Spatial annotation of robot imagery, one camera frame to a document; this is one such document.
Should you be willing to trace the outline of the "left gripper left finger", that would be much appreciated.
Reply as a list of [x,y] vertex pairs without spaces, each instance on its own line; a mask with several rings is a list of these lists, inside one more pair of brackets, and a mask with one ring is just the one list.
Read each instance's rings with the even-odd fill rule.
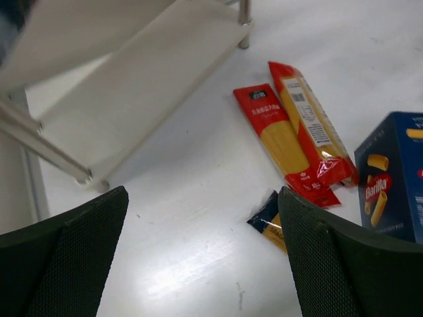
[[1,235],[2,316],[96,316],[128,210],[118,186]]

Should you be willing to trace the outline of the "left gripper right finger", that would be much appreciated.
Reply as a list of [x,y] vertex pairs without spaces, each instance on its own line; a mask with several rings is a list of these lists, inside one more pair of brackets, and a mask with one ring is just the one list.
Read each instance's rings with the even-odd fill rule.
[[303,316],[422,315],[422,245],[371,232],[285,186],[278,210]]

